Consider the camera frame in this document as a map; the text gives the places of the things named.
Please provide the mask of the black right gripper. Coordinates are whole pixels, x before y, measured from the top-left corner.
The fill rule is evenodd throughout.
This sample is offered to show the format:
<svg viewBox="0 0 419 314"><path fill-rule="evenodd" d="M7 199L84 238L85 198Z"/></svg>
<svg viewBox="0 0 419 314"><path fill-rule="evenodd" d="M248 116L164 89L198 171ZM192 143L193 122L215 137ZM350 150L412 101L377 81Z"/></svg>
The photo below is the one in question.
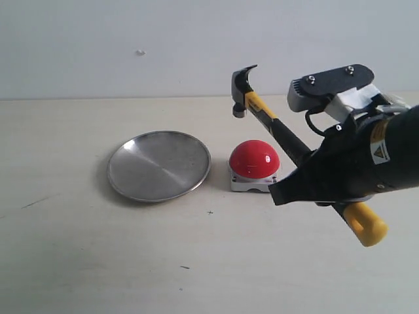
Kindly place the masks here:
<svg viewBox="0 0 419 314"><path fill-rule="evenodd" d="M275 205L355 201L418 186L418 107L329 128L301 165L270 184Z"/></svg>

